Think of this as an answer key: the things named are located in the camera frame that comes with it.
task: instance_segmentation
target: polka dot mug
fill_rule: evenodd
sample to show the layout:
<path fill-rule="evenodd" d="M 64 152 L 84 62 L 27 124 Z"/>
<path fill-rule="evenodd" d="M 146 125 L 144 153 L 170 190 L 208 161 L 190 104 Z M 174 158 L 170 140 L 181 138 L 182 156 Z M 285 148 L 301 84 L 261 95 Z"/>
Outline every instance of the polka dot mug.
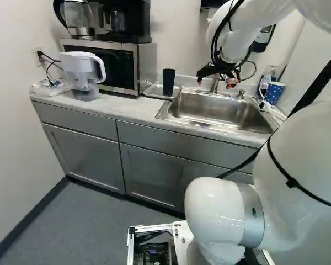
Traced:
<path fill-rule="evenodd" d="M 269 102 L 271 105 L 275 105 L 280 98 L 286 84 L 279 82 L 270 82 L 269 87 L 267 89 L 265 100 Z"/>

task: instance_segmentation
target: countertop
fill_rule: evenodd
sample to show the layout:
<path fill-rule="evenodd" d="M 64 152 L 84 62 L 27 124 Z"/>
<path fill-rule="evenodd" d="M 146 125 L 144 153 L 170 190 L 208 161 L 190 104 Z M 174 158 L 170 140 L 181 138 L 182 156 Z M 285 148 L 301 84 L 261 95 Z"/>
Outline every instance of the countertop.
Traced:
<path fill-rule="evenodd" d="M 164 100 L 139 96 L 136 99 L 101 94 L 97 100 L 83 102 L 75 100 L 71 92 L 55 97 L 39 97 L 30 95 L 32 101 L 42 102 L 57 107 L 73 109 L 80 112 L 104 116 L 107 118 L 128 121 L 135 124 L 205 137 L 208 139 L 230 142 L 243 146 L 259 148 L 269 135 L 255 134 L 248 136 L 240 132 L 214 131 L 199 126 L 178 124 L 172 121 L 156 119 L 155 116 Z"/>

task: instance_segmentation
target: gray carpet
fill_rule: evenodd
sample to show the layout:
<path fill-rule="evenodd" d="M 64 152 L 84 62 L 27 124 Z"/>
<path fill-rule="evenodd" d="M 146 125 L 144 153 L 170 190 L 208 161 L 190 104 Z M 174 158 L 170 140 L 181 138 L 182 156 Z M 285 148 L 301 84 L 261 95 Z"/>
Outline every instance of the gray carpet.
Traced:
<path fill-rule="evenodd" d="M 13 243 L 0 265 L 125 265 L 129 226 L 176 220 L 69 183 Z"/>

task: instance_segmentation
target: sink basin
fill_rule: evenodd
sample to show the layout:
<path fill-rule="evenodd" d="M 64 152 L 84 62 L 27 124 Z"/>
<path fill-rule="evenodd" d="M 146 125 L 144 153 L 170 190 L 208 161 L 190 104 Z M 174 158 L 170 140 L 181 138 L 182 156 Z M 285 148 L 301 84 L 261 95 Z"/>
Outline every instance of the sink basin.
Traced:
<path fill-rule="evenodd" d="M 165 102 L 156 118 L 217 130 L 242 130 L 271 134 L 277 128 L 268 113 L 259 111 L 251 97 L 204 94 L 183 89 L 175 100 Z"/>

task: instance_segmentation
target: cabinet door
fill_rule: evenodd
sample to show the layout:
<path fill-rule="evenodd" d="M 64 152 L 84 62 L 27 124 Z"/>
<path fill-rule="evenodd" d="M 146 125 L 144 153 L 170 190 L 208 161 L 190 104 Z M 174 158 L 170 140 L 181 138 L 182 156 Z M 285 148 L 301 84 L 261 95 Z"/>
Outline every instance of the cabinet door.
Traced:
<path fill-rule="evenodd" d="M 127 194 L 178 211 L 184 210 L 185 190 L 192 180 L 228 170 L 126 144 L 120 144 L 120 150 Z M 252 183 L 251 175 L 242 172 L 228 179 Z"/>
<path fill-rule="evenodd" d="M 125 193 L 117 142 L 47 124 L 43 128 L 66 174 Z"/>

